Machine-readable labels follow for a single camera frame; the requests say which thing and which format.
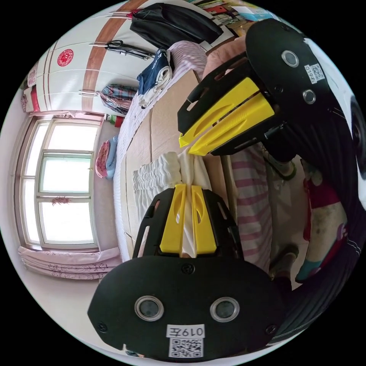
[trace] window pane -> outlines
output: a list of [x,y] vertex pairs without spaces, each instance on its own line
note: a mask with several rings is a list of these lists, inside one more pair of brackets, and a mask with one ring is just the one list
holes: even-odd
[[40,192],[88,193],[90,157],[45,157]]
[[40,202],[39,205],[45,242],[94,242],[88,202],[54,206],[50,202]]
[[28,231],[28,239],[31,242],[39,243],[37,225],[35,223],[34,184],[34,179],[23,180],[23,217]]
[[98,126],[57,125],[53,130],[48,149],[93,151]]
[[26,175],[35,175],[39,153],[42,149],[42,144],[47,132],[47,128],[48,122],[39,124],[37,127],[32,144],[30,146],[31,148],[29,149],[28,161],[26,164]]

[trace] floor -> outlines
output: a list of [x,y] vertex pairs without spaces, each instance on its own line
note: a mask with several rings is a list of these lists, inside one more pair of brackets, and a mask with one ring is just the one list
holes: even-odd
[[295,261],[292,272],[292,289],[300,286],[295,277],[304,262],[308,243],[303,239],[303,230],[306,223],[307,202],[303,188],[305,178],[300,158],[294,160],[296,176],[290,181],[283,181],[268,167],[267,179],[270,193],[273,220],[273,243],[271,258],[281,248],[281,244],[295,243],[299,247],[299,256]]

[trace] window frame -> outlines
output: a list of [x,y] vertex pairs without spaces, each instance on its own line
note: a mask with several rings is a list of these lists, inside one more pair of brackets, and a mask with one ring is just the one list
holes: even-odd
[[[94,252],[100,250],[100,244],[98,240],[98,234],[96,230],[96,222],[95,222],[95,215],[94,215],[94,167],[96,161],[96,149],[98,147],[98,142],[101,133],[101,120],[87,120],[87,119],[62,119],[62,118],[44,118],[38,119],[33,121],[34,125],[31,126],[31,133],[27,141],[24,141],[25,149],[24,155],[20,156],[21,161],[19,161],[19,174],[17,174],[18,183],[19,183],[19,216],[20,216],[20,227],[22,229],[22,237],[24,238],[24,245],[29,249],[34,250],[55,250],[55,251],[87,251],[87,252]],[[32,143],[36,133],[38,132],[38,128],[41,124],[48,123],[48,128],[46,130],[46,134],[43,138],[43,142],[41,145],[39,157],[37,160],[37,167],[35,175],[26,175],[26,168],[27,162],[30,156],[30,151],[32,148]],[[48,144],[51,140],[52,133],[57,125],[93,125],[97,127],[97,132],[93,144],[93,150],[57,150],[57,149],[47,149]],[[45,242],[44,238],[44,228],[43,220],[40,217],[40,202],[50,202],[51,197],[63,197],[65,194],[63,193],[42,193],[44,196],[38,195],[39,187],[40,187],[40,174],[42,169],[43,163],[43,156],[44,153],[65,153],[65,154],[88,154],[90,155],[90,174],[89,174],[89,192],[88,193],[67,193],[66,196],[72,196],[72,202],[88,202],[89,203],[89,213],[90,213],[90,223],[91,223],[91,231],[93,235],[94,243],[81,243],[78,242],[76,244],[67,244],[67,243],[52,243],[51,241]],[[35,243],[34,241],[30,240],[28,228],[26,225],[26,218],[25,218],[25,205],[24,205],[24,190],[25,190],[25,180],[26,179],[33,179],[34,180],[34,209],[35,209],[35,218],[36,218],[36,226],[39,236],[39,243]]]

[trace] plaid shirt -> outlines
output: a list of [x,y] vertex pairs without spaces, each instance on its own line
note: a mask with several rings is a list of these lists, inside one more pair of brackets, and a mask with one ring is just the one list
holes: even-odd
[[119,105],[119,102],[132,100],[138,88],[126,87],[119,84],[107,85],[100,93],[100,97],[105,107],[120,114],[127,114],[128,109]]

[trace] qr code label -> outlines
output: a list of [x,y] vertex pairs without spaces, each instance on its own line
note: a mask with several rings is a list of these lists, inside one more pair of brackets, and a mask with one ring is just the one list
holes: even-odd
[[323,70],[319,64],[306,65],[304,67],[312,84],[316,84],[318,81],[325,79]]
[[195,339],[170,338],[169,357],[174,358],[203,357],[203,338],[195,338]]

